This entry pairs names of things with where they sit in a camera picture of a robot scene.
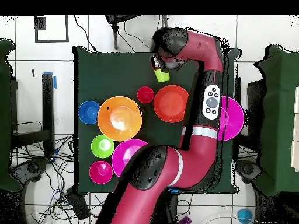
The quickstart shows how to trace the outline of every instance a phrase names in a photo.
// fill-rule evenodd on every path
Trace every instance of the green bowl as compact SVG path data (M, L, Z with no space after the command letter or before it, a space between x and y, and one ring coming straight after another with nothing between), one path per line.
M114 142L105 135L96 136L91 142L91 151L98 158L108 158L114 151Z

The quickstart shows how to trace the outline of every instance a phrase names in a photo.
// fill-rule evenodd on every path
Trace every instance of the gray button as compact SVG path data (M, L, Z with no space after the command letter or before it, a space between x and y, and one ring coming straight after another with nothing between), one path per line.
M209 108L216 108L218 106L218 101L215 98L208 98L207 99L207 106Z

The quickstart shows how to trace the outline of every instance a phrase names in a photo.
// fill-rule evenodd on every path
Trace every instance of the dark green tabletop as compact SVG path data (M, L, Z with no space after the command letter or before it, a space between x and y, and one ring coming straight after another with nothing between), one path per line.
M135 138L142 139L149 144L179 145L182 133L182 121L169 124L160 120L153 108L153 101L142 104L137 100L137 90L142 86L149 86L157 93L166 85L179 85L190 91L197 66L194 62L187 62L178 71L171 72L168 82L158 83L151 68L151 53L95 53L77 47L79 105L87 100L93 100L100 105L110 97L125 96L133 99L142 111L142 127ZM91 151L91 142L101 132L97 124L86 125L79 121L79 191L80 192L112 192L117 183L114 174L111 181L104 185L95 184L89 178L90 165L100 160ZM231 142L225 143L222 154L222 167L218 167L218 186L211 193L235 193L231 185ZM111 164L111 157L102 159Z
M295 89L299 86L299 53L270 45L256 63L267 93L263 98L265 118L260 132L263 173L253 182L267 196L281 191L299 193L299 173L291 167Z

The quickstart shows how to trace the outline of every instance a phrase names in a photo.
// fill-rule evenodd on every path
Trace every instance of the red robot arm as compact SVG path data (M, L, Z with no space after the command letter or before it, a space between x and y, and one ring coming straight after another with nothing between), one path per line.
M215 162L224 66L220 42L186 29L161 28L151 51L164 71L187 60L204 62L194 76L189 122L184 122L180 149L145 146L131 158L96 224L150 224L161 192L195 186Z

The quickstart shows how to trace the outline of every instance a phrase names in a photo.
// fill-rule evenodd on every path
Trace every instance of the orange bowl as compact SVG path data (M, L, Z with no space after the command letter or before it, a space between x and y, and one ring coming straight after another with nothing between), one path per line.
M98 113L100 131L114 141L133 138L141 128L142 113L137 103L128 97L115 96L106 100Z

